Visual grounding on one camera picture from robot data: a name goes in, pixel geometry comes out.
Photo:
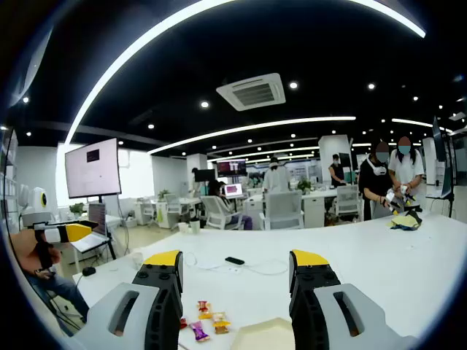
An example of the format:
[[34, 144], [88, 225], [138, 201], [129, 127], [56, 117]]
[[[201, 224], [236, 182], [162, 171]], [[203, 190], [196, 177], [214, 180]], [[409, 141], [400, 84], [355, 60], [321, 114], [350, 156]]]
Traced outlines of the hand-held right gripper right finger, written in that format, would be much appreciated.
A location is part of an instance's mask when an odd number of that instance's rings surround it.
[[296, 349], [414, 349], [384, 310], [352, 284], [342, 284], [322, 256], [290, 251], [290, 305]]

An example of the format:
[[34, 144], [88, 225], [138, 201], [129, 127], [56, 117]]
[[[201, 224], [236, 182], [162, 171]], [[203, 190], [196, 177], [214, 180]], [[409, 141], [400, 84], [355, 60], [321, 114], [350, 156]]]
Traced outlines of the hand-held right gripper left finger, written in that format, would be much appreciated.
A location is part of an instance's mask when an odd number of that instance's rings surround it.
[[88, 312], [72, 338], [75, 349], [177, 349], [182, 318], [183, 254], [146, 259], [132, 282], [122, 282]]

